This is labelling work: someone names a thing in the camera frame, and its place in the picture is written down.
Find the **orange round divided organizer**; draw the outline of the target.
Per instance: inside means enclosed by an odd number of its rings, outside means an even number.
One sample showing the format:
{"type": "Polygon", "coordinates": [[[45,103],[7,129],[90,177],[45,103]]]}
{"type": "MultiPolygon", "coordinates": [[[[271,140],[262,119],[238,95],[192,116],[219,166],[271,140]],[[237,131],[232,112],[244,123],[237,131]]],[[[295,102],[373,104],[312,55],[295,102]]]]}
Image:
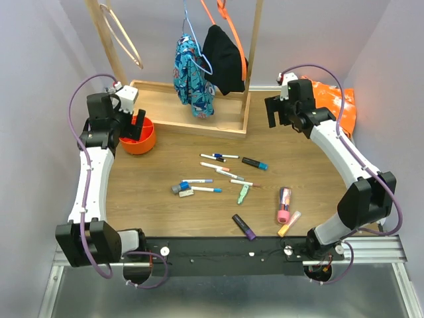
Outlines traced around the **orange round divided organizer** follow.
{"type": "Polygon", "coordinates": [[[148,118],[144,118],[142,131],[138,140],[130,138],[120,138],[123,149],[132,155],[146,154],[154,148],[156,144],[156,131],[154,123],[148,118]]]}

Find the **black highlighter blue cap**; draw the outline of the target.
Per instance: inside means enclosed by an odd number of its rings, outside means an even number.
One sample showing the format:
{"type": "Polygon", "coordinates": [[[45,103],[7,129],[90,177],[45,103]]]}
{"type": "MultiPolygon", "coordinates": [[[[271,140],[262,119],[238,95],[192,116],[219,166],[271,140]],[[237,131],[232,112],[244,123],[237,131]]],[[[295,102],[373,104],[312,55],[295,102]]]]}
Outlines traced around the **black highlighter blue cap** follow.
{"type": "Polygon", "coordinates": [[[247,164],[247,165],[252,166],[252,167],[255,167],[255,168],[258,168],[258,169],[261,169],[261,170],[264,170],[264,171],[266,171],[268,169],[267,164],[260,162],[260,161],[257,161],[257,160],[254,160],[254,159],[251,159],[251,158],[247,158],[247,157],[242,158],[242,163],[247,164]]]}

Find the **glue tube pink cap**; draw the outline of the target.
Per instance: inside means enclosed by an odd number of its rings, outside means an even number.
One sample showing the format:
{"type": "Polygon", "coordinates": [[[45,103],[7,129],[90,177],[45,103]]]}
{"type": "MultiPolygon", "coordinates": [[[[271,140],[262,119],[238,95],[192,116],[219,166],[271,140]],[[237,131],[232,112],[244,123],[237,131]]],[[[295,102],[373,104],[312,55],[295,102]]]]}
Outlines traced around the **glue tube pink cap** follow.
{"type": "Polygon", "coordinates": [[[281,187],[279,192],[279,209],[277,212],[277,221],[281,224],[287,223],[290,218],[290,199],[292,190],[288,187],[281,187]]]}

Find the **orange pink highlighter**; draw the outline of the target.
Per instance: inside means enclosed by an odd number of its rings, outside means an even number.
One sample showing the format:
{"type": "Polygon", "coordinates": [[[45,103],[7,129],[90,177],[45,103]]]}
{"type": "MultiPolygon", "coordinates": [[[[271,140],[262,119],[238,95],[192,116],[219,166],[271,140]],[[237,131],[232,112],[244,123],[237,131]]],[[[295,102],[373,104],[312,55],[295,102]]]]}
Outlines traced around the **orange pink highlighter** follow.
{"type": "Polygon", "coordinates": [[[278,231],[279,237],[284,237],[289,229],[294,225],[294,223],[301,217],[301,212],[296,211],[289,219],[287,223],[285,223],[282,228],[278,231]]]}

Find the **black highlighter purple cap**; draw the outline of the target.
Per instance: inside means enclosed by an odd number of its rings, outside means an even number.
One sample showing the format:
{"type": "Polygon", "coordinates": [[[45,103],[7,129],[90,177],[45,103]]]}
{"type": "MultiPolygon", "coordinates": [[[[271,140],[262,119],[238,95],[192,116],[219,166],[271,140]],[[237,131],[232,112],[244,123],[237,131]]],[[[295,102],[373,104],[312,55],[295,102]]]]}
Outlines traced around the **black highlighter purple cap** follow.
{"type": "Polygon", "coordinates": [[[255,233],[238,214],[234,214],[232,216],[232,220],[235,222],[235,224],[239,227],[239,229],[243,232],[243,234],[249,241],[252,241],[256,238],[255,233]]]}

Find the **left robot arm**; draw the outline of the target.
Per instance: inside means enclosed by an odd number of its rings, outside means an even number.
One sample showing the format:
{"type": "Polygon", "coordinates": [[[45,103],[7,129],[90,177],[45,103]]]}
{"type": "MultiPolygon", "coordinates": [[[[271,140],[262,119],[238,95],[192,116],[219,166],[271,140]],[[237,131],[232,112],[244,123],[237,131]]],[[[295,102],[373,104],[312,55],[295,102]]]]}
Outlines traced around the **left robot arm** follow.
{"type": "Polygon", "coordinates": [[[114,93],[87,96],[87,118],[77,136],[80,174],[74,206],[56,240],[73,267],[118,262],[123,253],[120,234],[107,222],[106,195],[111,167],[122,138],[138,141],[144,110],[135,111],[138,91],[126,85],[114,93]]]}

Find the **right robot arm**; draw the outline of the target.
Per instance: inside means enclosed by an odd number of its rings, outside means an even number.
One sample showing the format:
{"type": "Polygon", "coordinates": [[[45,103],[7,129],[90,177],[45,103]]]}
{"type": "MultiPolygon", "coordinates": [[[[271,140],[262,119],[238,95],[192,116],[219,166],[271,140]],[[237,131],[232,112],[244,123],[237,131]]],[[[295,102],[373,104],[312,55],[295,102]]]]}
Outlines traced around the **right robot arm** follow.
{"type": "Polygon", "coordinates": [[[316,107],[310,80],[293,79],[281,85],[278,96],[264,100],[269,126],[289,125],[312,140],[327,155],[346,186],[335,214],[307,233],[305,253],[318,260],[353,231],[363,231],[368,224],[390,215],[396,178],[365,159],[344,132],[337,129],[331,110],[316,107]]]}

